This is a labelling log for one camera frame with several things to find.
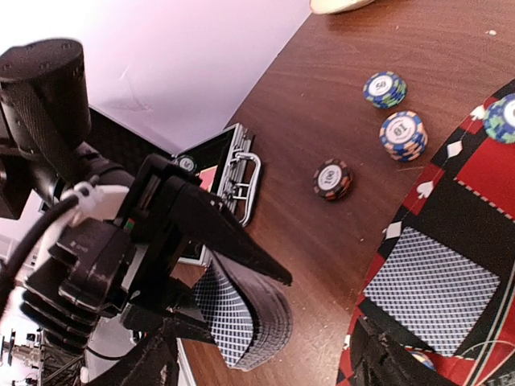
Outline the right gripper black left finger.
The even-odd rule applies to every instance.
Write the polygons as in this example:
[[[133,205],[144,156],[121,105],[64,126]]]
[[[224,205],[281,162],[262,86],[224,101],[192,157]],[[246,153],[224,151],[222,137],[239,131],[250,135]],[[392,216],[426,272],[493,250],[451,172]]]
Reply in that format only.
[[[164,321],[109,370],[87,385],[177,385],[178,347],[172,321]]]

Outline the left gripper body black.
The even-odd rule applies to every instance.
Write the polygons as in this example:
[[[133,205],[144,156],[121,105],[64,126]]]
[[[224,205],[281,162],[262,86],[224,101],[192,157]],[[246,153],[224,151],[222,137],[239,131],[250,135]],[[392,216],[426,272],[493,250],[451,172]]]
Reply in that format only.
[[[68,354],[86,350],[101,318],[121,314],[126,328],[148,332],[174,310],[196,308],[171,271],[187,243],[181,199],[200,179],[156,154],[137,176],[113,164],[93,178],[101,212],[73,220],[47,246],[21,305],[46,342]]]

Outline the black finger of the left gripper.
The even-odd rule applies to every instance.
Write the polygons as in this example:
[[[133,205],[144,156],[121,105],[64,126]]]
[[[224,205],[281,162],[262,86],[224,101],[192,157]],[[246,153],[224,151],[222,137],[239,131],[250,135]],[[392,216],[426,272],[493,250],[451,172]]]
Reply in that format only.
[[[171,218],[188,239],[283,285],[292,284],[290,271],[254,241],[217,195],[185,183],[171,206]]]

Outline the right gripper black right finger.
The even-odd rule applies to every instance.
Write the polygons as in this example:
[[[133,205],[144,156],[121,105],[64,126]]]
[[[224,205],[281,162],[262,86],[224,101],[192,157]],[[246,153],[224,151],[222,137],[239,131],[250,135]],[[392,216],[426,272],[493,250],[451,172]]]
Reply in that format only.
[[[406,346],[371,318],[360,316],[349,344],[352,385],[455,385],[419,363]]]

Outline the dealt card sector three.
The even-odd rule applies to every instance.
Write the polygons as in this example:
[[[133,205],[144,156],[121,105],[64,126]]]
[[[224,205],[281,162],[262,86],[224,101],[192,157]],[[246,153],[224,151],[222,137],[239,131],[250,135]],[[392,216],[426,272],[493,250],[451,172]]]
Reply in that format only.
[[[496,274],[406,227],[364,294],[440,355],[451,356],[500,283]]]

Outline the blue playing card deck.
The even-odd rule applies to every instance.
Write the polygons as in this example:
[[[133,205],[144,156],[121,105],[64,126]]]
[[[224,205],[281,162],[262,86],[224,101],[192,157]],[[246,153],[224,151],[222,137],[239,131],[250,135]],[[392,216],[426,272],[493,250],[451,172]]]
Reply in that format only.
[[[293,317],[288,301],[259,273],[216,254],[193,293],[229,368],[251,371],[290,340]]]

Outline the blue white poker chip stack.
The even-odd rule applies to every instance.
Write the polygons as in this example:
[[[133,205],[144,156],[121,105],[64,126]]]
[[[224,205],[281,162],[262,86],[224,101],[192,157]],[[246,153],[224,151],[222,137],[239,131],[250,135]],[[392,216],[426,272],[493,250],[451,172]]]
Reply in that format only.
[[[392,159],[411,162],[425,151],[428,134],[417,113],[401,111],[392,114],[383,122],[379,140]]]

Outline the green fifty chips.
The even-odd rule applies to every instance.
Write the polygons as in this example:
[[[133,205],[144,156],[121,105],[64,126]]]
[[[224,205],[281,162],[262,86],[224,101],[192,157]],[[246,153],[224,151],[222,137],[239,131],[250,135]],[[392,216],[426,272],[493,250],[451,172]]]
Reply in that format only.
[[[483,119],[486,134],[504,144],[513,144],[514,138],[514,94],[510,93],[490,105]]]

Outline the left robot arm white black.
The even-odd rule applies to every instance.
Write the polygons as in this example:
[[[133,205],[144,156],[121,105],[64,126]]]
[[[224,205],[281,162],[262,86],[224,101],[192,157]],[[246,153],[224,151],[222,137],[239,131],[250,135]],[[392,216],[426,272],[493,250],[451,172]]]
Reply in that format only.
[[[47,210],[2,261],[1,298],[37,250],[21,311],[50,346],[83,354],[100,319],[129,304],[165,314],[171,271],[190,240],[291,284],[195,174],[150,154],[131,175],[89,146],[90,128],[80,42],[46,39],[2,54],[1,215],[18,219],[32,192]]]

